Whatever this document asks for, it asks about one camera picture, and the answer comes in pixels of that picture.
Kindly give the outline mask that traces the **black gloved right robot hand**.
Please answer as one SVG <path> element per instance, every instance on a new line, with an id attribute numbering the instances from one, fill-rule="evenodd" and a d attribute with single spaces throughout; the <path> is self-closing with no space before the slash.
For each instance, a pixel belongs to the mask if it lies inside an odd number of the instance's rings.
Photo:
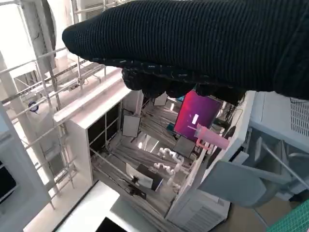
<path id="1" fill-rule="evenodd" d="M 309 98 L 306 0 L 136 0 L 62 33 L 79 57 L 122 70 L 148 98 L 248 90 Z"/>

